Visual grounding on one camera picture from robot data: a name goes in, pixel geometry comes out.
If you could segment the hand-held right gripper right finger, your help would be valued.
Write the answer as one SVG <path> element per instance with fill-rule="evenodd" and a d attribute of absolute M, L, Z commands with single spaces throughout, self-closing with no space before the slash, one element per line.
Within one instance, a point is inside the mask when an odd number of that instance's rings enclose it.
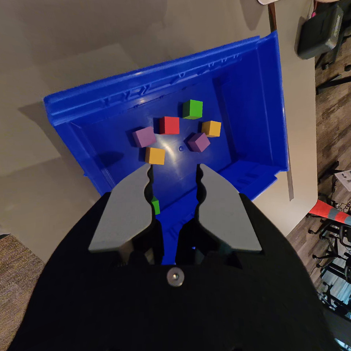
<path fill-rule="evenodd" d="M 236 188 L 205 164 L 198 164 L 196 177 L 196 218 L 219 243 L 219 252 L 260 253 L 261 245 Z"/>

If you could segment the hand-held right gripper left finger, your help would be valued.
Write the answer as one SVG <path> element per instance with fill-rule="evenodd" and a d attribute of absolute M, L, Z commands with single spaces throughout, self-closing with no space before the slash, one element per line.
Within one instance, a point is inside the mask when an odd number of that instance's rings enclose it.
<path fill-rule="evenodd" d="M 145 196 L 152 165 L 121 180 L 112 190 L 88 250 L 91 253 L 131 253 L 131 240 L 152 222 L 152 208 Z"/>

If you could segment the blue plastic bin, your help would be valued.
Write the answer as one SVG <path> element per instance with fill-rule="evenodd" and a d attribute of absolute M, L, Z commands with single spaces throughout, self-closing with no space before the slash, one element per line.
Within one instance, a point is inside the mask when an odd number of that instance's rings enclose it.
<path fill-rule="evenodd" d="M 200 119 L 182 118 L 182 104 L 203 102 Z M 152 126 L 153 166 L 164 236 L 163 264 L 173 264 L 178 233 L 194 217 L 197 164 L 226 178 L 250 200 L 288 171 L 288 143 L 278 33 L 252 37 L 50 94 L 48 120 L 100 195 L 145 164 L 132 132 Z M 178 135 L 159 134 L 159 119 L 179 117 Z M 202 122 L 222 123 L 203 152 L 187 141 Z"/>

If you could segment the purple cube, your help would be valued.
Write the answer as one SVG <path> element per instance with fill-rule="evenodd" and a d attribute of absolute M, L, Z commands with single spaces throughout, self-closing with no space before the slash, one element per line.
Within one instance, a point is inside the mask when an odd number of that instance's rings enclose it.
<path fill-rule="evenodd" d="M 203 152 L 209 145 L 210 141 L 205 133 L 194 134 L 187 144 L 193 152 Z"/>
<path fill-rule="evenodd" d="M 139 148 L 148 147 L 156 143 L 156 137 L 152 126 L 132 132 L 135 144 Z"/>

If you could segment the red cube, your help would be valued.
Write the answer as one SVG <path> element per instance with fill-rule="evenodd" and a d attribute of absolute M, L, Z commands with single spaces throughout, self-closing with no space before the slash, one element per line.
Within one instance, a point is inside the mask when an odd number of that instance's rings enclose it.
<path fill-rule="evenodd" d="M 179 117 L 164 116 L 159 119 L 159 134 L 178 135 L 179 133 Z"/>

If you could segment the printed paper sheet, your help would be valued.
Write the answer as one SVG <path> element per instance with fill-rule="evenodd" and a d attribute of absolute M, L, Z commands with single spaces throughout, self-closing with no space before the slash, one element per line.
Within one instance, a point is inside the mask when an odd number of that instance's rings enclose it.
<path fill-rule="evenodd" d="M 351 170 L 340 171 L 334 174 L 341 184 L 351 192 Z"/>

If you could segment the black power adapter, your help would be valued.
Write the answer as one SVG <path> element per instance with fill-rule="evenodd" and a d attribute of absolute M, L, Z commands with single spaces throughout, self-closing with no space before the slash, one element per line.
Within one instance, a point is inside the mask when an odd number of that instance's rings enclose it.
<path fill-rule="evenodd" d="M 334 4 L 305 21 L 301 27 L 297 55 L 308 60 L 336 47 L 344 12 Z"/>

